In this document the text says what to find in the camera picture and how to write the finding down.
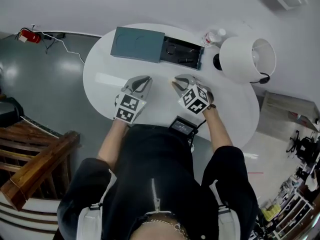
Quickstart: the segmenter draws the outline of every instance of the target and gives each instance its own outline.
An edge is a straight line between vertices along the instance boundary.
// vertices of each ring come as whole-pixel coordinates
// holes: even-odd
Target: white cube
[[[146,104],[145,100],[120,92],[113,117],[132,124]]]
[[[207,90],[193,85],[178,101],[178,103],[194,114],[204,111],[210,104]]]

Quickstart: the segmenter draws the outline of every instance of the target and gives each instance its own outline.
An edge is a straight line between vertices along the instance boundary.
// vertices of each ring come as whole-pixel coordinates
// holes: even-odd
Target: yellow object
[[[263,208],[263,209],[261,209],[261,211],[262,211],[265,219],[269,222],[280,213],[281,206],[279,204],[274,204],[268,210]]]

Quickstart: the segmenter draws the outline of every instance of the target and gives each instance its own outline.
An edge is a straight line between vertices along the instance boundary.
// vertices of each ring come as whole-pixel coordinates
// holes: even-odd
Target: white cable
[[[73,51],[69,51],[69,50],[67,49],[64,41],[62,41],[62,40],[60,40],[60,39],[57,39],[57,38],[55,38],[55,37],[53,37],[53,36],[51,36],[51,35],[45,34],[45,33],[43,33],[42,31],[40,31],[40,32],[41,32],[43,35],[45,35],[45,36],[51,37],[51,38],[53,38],[53,39],[55,39],[55,40],[57,40],[57,41],[59,41],[59,42],[62,42],[62,44],[63,44],[63,46],[64,46],[64,48],[65,48],[65,50],[66,50],[67,53],[70,53],[70,54],[78,54],[80,60],[82,61],[82,63],[85,64],[84,60],[81,58],[80,53],[78,53],[78,52],[73,52]]]

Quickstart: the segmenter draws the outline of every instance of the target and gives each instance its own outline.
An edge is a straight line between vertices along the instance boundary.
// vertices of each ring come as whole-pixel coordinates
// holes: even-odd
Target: gray floor
[[[67,48],[86,57],[96,37],[67,34]],[[0,40],[0,86],[8,97],[14,97],[26,116],[64,134],[69,130],[81,134],[82,147],[71,156],[74,172],[85,158],[96,157],[112,121],[99,114],[90,104],[83,85],[84,65],[78,55],[67,53],[62,43],[54,44],[45,53],[43,42],[38,44]],[[212,156],[209,141],[196,137],[193,153],[197,181]]]

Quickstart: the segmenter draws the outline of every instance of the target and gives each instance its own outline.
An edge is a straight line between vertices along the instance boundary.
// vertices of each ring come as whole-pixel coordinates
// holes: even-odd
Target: teal box
[[[118,26],[110,55],[159,63],[165,33]]]

